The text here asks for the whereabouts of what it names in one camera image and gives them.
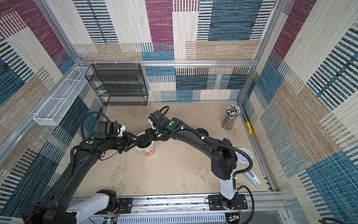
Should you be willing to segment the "white leak-proof paper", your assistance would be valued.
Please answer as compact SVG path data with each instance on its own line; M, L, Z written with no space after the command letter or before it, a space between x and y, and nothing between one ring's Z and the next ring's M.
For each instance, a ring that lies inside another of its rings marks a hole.
M136 141L137 145L135 148L140 151L151 151L151 147L154 145L154 141L149 141L146 139L145 132L139 133Z

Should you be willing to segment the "paper milk tea cup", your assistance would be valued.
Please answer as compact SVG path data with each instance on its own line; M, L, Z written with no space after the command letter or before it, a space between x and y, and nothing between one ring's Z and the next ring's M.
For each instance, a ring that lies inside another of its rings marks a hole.
M142 150L146 156L152 156L154 154L153 147L146 147Z

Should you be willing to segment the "black lid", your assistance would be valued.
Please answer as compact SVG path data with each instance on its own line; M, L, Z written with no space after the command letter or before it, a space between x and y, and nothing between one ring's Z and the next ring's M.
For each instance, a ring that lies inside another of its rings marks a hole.
M138 145L137 147L138 148L141 148L141 149L144 149L146 147L149 147L151 145L152 141L150 141L149 143L139 143L139 140L138 140Z
M208 131L203 128L197 128L196 131L200 132L203 135L209 136Z

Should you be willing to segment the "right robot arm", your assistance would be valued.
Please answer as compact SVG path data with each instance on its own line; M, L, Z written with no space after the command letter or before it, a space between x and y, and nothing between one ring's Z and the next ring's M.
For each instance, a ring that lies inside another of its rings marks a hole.
M225 209L233 209L238 198L235 177L253 168L251 157L226 138L211 138L206 132L194 129L176 117L168 119L166 114L169 109L169 106L164 106L150 114L148 120L152 127L137 137L139 145L144 147L153 141L174 139L205 154L211 160L212 173L220 179L221 205Z

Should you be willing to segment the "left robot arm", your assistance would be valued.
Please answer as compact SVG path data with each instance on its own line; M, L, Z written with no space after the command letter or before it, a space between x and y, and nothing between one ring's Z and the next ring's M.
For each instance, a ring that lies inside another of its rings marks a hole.
M125 126L106 118L98 122L88 138L70 150L70 163L49 192L37 205L28 205L22 212L25 224L80 224L102 211L118 214L122 205L116 192L100 190L93 197L73 207L70 201L90 168L108 150L127 152L137 146L141 139L125 130Z

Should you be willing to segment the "white clock stand bar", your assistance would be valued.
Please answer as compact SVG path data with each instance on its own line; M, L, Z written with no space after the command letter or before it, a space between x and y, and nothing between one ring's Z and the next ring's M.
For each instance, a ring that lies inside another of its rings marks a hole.
M258 176L254 173L253 170L250 170L243 174L253 186L257 187L261 184L261 181L259 180Z

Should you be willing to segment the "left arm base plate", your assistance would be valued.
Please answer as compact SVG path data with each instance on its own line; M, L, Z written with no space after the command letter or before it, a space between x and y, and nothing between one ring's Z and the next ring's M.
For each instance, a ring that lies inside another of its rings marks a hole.
M132 209L133 198L117 198L116 209L114 214L130 214Z

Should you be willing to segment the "white mesh wall basket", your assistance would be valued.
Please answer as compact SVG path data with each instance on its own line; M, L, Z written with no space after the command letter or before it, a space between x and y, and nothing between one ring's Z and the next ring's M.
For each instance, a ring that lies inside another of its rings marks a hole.
M60 84L33 120L40 126L58 126L85 86L87 67L76 67Z

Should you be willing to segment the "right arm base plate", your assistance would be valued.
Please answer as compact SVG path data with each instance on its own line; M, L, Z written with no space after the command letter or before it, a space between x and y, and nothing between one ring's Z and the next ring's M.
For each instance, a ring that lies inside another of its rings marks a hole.
M231 200L222 195L209 195L205 199L205 203L209 204L211 211L248 209L247 200L243 194L236 194Z

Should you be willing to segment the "yellow marker on rail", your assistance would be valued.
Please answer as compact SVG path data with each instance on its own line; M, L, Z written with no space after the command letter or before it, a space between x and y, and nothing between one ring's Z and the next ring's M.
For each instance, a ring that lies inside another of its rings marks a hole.
M251 127L251 123L250 123L250 122L246 122L246 125L247 125L247 129L248 129L249 134L253 134L253 130L252 130L252 127Z

